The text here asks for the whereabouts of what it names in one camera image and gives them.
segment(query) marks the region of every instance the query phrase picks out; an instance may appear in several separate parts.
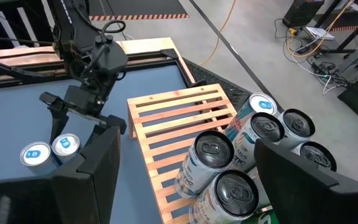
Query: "can lid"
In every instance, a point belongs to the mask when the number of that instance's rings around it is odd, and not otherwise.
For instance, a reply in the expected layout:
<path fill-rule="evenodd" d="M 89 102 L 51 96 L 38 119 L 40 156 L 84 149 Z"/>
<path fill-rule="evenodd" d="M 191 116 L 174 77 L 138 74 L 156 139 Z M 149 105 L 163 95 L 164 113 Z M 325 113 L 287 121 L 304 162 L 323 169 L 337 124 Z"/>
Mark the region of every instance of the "can lid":
<path fill-rule="evenodd" d="M 257 113 L 265 112 L 274 115 L 277 112 L 276 102 L 265 93 L 253 93 L 249 97 L 249 103 Z"/>
<path fill-rule="evenodd" d="M 256 113 L 251 118 L 251 127 L 262 139 L 278 142 L 284 138 L 284 127 L 273 115 L 268 113 Z"/>
<path fill-rule="evenodd" d="M 204 131 L 195 140 L 196 155 L 203 164 L 212 168 L 227 166 L 234 156 L 230 140 L 218 131 Z"/>
<path fill-rule="evenodd" d="M 80 148 L 80 139 L 75 134 L 61 134 L 52 143 L 52 150 L 58 156 L 69 156 Z"/>
<path fill-rule="evenodd" d="M 50 147 L 46 142 L 33 142 L 23 148 L 20 161 L 25 166 L 38 166 L 50 156 Z"/>
<path fill-rule="evenodd" d="M 216 195 L 223 209 L 235 216 L 246 216 L 255 211 L 259 196 L 254 182 L 248 175 L 237 170 L 229 170 L 218 178 Z"/>
<path fill-rule="evenodd" d="M 332 171 L 336 171 L 336 162 L 328 150 L 317 142 L 305 142 L 300 149 L 300 156 Z"/>
<path fill-rule="evenodd" d="M 289 109 L 284 112 L 285 125 L 295 134 L 306 138 L 314 134 L 313 121 L 304 112 L 297 109 Z"/>

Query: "concrete floor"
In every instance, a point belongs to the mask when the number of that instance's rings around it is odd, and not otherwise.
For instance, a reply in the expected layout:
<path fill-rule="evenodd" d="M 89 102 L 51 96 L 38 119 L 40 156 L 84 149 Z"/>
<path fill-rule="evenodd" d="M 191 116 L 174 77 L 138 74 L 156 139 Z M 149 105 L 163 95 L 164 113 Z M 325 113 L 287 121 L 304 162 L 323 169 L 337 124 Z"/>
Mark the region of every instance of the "concrete floor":
<path fill-rule="evenodd" d="M 189 19 L 127 21 L 125 33 L 135 39 L 171 37 L 183 57 L 200 63 L 208 58 L 217 37 L 189 1 L 180 2 Z M 232 4 L 227 0 L 195 2 L 218 29 Z M 298 108 L 313 118 L 317 129 L 313 139 L 332 152 L 340 174 L 358 180 L 358 116 L 336 98 L 343 89 L 323 95 L 323 87 L 314 76 L 285 59 L 283 39 L 274 39 L 273 21 L 283 17 L 291 3 L 292 0 L 237 1 L 223 36 L 283 108 Z M 103 26 L 103 22 L 94 24 Z M 278 35 L 284 32 L 285 27 L 278 23 Z M 260 91 L 223 44 L 204 66 L 249 91 Z"/>

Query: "red and black warning tape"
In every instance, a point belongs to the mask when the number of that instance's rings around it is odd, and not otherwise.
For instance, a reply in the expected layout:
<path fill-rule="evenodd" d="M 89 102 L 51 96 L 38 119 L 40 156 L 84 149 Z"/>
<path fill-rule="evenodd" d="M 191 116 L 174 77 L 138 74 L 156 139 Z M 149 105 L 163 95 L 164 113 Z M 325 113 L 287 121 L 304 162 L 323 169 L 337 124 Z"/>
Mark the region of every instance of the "red and black warning tape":
<path fill-rule="evenodd" d="M 355 30 L 358 26 L 345 26 L 345 27 L 335 27 L 332 28 L 331 32 L 340 32 L 340 31 L 347 31 L 347 30 Z"/>
<path fill-rule="evenodd" d="M 129 15 L 129 16 L 90 16 L 91 21 L 109 21 L 109 20 L 140 20 L 140 19 L 185 19 L 188 14 L 154 14 L 154 15 Z"/>

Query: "blue surface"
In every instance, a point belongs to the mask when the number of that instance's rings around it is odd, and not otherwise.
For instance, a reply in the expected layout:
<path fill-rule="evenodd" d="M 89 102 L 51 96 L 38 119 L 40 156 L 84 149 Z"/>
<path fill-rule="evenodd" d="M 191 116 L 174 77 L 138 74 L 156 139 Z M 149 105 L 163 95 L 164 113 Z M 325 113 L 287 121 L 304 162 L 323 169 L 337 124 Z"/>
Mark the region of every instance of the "blue surface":
<path fill-rule="evenodd" d="M 0 90 L 0 179 L 34 175 L 21 164 L 19 154 L 31 142 L 49 140 L 52 118 L 39 95 L 49 91 L 64 97 L 67 86 L 77 84 L 67 80 Z M 128 122 L 128 98 L 184 88 L 176 66 L 129 72 L 115 84 L 103 115 L 113 114 Z M 63 132 L 74 133 L 85 143 L 95 123 L 74 114 L 69 116 Z M 121 136 L 121 163 L 111 223 L 161 223 L 139 143 L 129 139 L 128 129 Z"/>

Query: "wooden pallet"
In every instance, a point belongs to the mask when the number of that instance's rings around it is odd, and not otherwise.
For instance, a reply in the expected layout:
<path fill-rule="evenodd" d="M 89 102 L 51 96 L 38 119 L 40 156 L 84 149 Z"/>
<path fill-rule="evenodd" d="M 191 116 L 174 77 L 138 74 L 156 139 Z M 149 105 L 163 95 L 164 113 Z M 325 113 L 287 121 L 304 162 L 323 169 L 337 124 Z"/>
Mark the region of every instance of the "wooden pallet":
<path fill-rule="evenodd" d="M 173 185 L 163 187 L 162 182 L 174 179 L 178 169 L 159 174 L 157 169 L 177 164 L 184 160 L 186 153 L 177 154 L 159 161 L 157 155 L 189 147 L 194 138 L 177 141 L 151 149 L 150 145 L 169 139 L 198 133 L 208 129 L 222 131 L 230 123 L 236 111 L 219 84 L 177 90 L 156 95 L 128 99 L 129 131 L 131 138 L 139 141 L 149 172 L 154 195 L 164 223 L 188 223 L 188 215 L 173 218 L 172 212 L 188 206 L 192 200 L 180 198 L 168 203 L 167 197 L 175 194 Z M 155 114 L 149 111 L 162 110 Z M 171 118 L 170 121 L 146 126 L 145 123 Z"/>

